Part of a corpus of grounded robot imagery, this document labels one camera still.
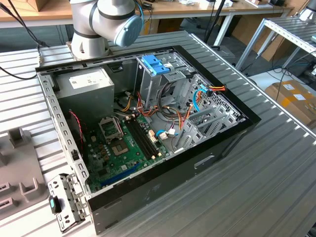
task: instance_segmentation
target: aluminum profile table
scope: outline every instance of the aluminum profile table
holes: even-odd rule
[[[140,37],[114,54],[179,44],[262,119],[229,156],[104,232],[105,237],[304,236],[316,221],[316,136],[196,36]],[[42,51],[45,64],[72,61],[65,46]],[[34,73],[36,50],[0,54],[0,65]],[[0,134],[21,126],[46,181],[69,172],[37,79],[0,72]],[[48,201],[0,221],[0,236],[62,236]],[[87,218],[63,236],[95,236]]]
[[[258,55],[265,50],[271,40],[274,39],[275,35],[281,35],[298,46],[284,63],[284,68],[291,62],[300,48],[316,57],[316,43],[312,41],[312,36],[316,35],[316,22],[308,24],[301,21],[298,17],[268,18],[262,20],[257,31],[253,35],[247,48],[238,61],[236,69],[241,69],[265,27],[270,28],[272,31],[263,43],[261,49],[258,51]]]

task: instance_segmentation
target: metal case frame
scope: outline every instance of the metal case frame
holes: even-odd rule
[[[213,76],[181,46],[156,48],[119,56],[37,68],[40,83],[45,94],[45,100],[58,132],[59,140],[66,154],[68,164],[74,168],[76,175],[82,184],[84,184],[87,179],[86,168],[61,112],[58,101],[54,97],[53,88],[55,85],[52,74],[95,67],[115,62],[116,60],[129,60],[131,57],[138,57],[146,53],[159,54],[168,50],[174,50],[180,54],[197,70],[198,73],[211,81],[214,86],[223,86],[215,76]],[[214,162],[226,156],[238,141],[251,131],[261,120],[231,91],[227,90],[225,97],[236,107],[236,109],[246,116],[245,121],[240,122],[234,127],[217,134],[206,141],[197,143],[194,147],[187,149],[186,151],[177,153],[173,158],[168,159],[133,178],[125,179],[124,182],[115,184],[110,189],[106,189],[103,192],[101,190],[95,193],[95,195],[86,196],[97,234],[100,234],[105,229],[113,226],[134,211],[166,194],[181,183],[202,172]]]

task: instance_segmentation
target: yellow wire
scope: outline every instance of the yellow wire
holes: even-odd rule
[[[225,86],[209,86],[209,88],[214,88],[214,89],[222,89],[224,88]]]
[[[127,106],[125,107],[125,109],[122,109],[122,110],[121,110],[122,112],[125,112],[125,111],[127,111],[127,110],[129,109],[131,99],[132,99],[132,97],[129,97]]]

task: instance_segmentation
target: blue drive bay latch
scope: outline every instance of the blue drive bay latch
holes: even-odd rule
[[[144,61],[145,65],[153,71],[154,75],[160,75],[170,72],[170,69],[166,68],[162,64],[162,62],[159,59],[157,59],[154,55],[143,56],[142,60]]]

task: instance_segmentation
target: blue pci slot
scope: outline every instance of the blue pci slot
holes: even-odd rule
[[[116,175],[116,176],[114,176],[114,177],[112,177],[110,179],[107,179],[107,180],[101,182],[100,185],[101,186],[106,186],[106,185],[112,184],[112,183],[114,183],[114,182],[126,177],[127,175],[130,175],[130,174],[134,173],[139,165],[140,165],[140,163],[136,164],[134,167],[122,172],[121,174],[118,174],[118,175]]]

